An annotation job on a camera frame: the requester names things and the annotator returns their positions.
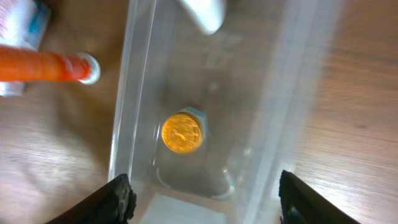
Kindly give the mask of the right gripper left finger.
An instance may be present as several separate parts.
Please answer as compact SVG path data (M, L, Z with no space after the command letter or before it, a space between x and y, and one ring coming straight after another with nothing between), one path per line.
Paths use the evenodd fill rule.
M127 174L120 174L47 224L125 224L133 216L137 195Z

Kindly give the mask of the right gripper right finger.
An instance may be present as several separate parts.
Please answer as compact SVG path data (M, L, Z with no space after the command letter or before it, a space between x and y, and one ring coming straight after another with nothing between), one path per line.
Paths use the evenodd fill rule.
M279 197L283 224L359 224L286 170L280 176Z

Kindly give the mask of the small jar gold lid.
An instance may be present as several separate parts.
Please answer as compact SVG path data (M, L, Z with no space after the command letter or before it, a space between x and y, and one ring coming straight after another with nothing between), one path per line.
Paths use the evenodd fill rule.
M177 154L189 154L199 149L208 135L204 112L186 106L169 116L162 125L163 143Z

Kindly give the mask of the clear plastic container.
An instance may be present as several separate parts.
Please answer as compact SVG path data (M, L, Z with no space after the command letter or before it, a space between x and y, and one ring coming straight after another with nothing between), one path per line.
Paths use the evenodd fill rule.
M229 1L203 34L177 1L131 1L109 177L137 194L133 223L279 223L279 179L294 168L344 6L336 0ZM171 151L165 120L191 106L208 135Z

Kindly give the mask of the orange tablet tube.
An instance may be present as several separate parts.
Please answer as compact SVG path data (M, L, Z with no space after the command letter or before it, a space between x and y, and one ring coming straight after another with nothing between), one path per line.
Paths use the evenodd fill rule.
M2 82L52 81L91 85L100 75L100 65L90 54L63 55L1 46Z

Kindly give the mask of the white Panadol medicine box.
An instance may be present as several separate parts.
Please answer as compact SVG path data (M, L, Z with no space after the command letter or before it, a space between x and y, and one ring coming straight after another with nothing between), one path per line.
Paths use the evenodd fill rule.
M1 0L1 96L19 96L25 82L47 78L36 51L50 15L42 1Z

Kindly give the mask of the white spray bottle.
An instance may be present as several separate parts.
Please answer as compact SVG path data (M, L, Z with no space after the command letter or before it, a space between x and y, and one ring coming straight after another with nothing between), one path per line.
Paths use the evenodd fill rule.
M205 35L214 34L226 16L226 0L179 0Z

